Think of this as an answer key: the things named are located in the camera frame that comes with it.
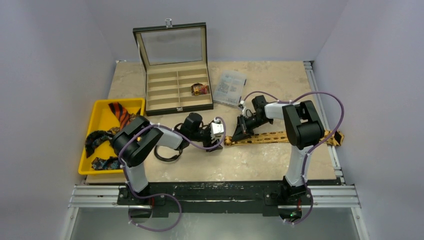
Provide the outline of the cream insect print tie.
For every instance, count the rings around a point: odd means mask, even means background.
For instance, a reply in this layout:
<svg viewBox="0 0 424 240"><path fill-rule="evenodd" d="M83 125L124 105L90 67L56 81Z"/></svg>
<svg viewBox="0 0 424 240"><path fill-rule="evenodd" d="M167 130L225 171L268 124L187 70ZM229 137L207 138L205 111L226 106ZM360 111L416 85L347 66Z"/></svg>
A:
<svg viewBox="0 0 424 240"><path fill-rule="evenodd" d="M326 144L339 147L342 145L345 135L341 131L335 132ZM271 144L271 143L289 143L287 133L285 131L256 133L253 136L248 136L247 139L233 141L231 136L226 136L224 140L225 146L242 146L253 144Z"/></svg>

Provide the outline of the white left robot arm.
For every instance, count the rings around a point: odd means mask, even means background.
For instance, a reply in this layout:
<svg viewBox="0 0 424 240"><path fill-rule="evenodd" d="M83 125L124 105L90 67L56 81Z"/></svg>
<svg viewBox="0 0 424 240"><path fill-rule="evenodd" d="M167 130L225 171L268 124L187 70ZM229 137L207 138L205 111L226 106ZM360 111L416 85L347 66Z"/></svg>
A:
<svg viewBox="0 0 424 240"><path fill-rule="evenodd" d="M131 189L130 199L142 205L149 199L144 162L151 152L158 147L166 147L181 154L189 145L207 152L220 150L225 135L226 124L221 117L204 124L200 114L191 112L173 128L137 116L116 133L110 143Z"/></svg>

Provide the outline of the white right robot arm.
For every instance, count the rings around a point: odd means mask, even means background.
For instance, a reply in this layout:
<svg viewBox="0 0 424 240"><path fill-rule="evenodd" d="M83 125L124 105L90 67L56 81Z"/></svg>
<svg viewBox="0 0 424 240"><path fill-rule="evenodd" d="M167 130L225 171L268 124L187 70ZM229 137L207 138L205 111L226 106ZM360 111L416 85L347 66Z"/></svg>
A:
<svg viewBox="0 0 424 240"><path fill-rule="evenodd" d="M287 173L282 179L280 197L288 204L294 203L306 191L307 171L310 163L310 150L325 136L325 129L311 100L280 103L267 102L264 95L252 99L255 112L237 117L232 142L250 140L254 129L272 124L275 119L283 120L286 139L292 145Z"/></svg>

